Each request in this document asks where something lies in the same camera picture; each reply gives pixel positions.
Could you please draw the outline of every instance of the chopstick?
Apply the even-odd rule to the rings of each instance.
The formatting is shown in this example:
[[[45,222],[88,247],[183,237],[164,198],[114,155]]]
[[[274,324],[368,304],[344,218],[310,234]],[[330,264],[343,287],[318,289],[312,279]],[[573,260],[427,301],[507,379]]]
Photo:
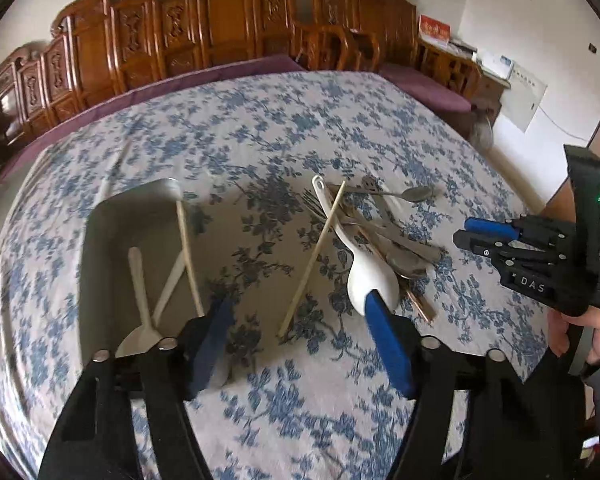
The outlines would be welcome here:
[[[196,305],[198,317],[205,315],[205,309],[202,307],[200,291],[196,283],[196,275],[193,270],[193,260],[191,259],[191,247],[189,246],[189,231],[187,229],[187,216],[182,205],[182,200],[176,202],[176,211],[178,212],[178,228],[180,229],[180,241],[182,243],[182,254],[184,256],[184,266],[187,269],[187,277],[193,296],[193,303]]]
[[[327,216],[327,219],[324,222],[324,227],[322,228],[320,236],[318,237],[318,243],[315,245],[314,251],[311,253],[311,258],[309,259],[309,262],[307,263],[307,266],[304,269],[302,279],[300,280],[298,288],[296,288],[296,293],[294,294],[293,299],[291,300],[291,303],[289,304],[289,307],[286,311],[285,320],[282,322],[282,325],[280,325],[280,330],[278,330],[278,337],[284,337],[286,329],[289,327],[289,323],[291,323],[291,319],[296,313],[296,308],[298,308],[300,298],[302,297],[304,289],[306,288],[306,284],[309,281],[309,275],[311,274],[311,270],[314,268],[315,261],[318,258],[318,254],[320,253],[320,249],[322,248],[327,239],[327,232],[329,231],[329,227],[331,227],[331,223],[333,222],[333,219],[336,216],[336,211],[338,210],[338,205],[340,204],[340,200],[342,200],[342,197],[344,195],[344,188],[346,184],[346,180],[343,180],[342,184],[340,184],[340,189],[338,190],[338,194],[336,195],[336,200],[333,201],[331,211],[329,211],[329,215]]]

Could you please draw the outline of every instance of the purple seat cushion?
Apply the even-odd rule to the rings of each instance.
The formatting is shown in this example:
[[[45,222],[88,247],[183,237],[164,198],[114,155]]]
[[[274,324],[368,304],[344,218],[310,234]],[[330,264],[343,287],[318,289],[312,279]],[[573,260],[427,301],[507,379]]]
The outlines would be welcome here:
[[[409,66],[383,63],[379,74],[434,112],[470,112],[471,103]]]

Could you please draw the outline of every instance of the silver bolt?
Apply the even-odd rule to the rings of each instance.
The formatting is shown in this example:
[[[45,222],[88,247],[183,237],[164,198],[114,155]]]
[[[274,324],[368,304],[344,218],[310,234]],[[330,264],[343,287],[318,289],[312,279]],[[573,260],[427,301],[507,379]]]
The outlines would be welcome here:
[[[497,363],[501,363],[507,359],[507,356],[504,355],[502,350],[498,350],[497,348],[492,348],[487,352],[487,356],[492,361],[496,361]]]
[[[158,348],[163,351],[173,350],[176,346],[178,346],[178,341],[174,337],[165,337],[164,339],[160,339],[158,343]]]
[[[440,346],[440,339],[432,335],[426,335],[420,340],[420,344],[429,350],[435,350]]]
[[[93,355],[93,361],[95,363],[103,363],[104,361],[106,361],[107,359],[109,359],[109,350],[98,350],[94,355]]]

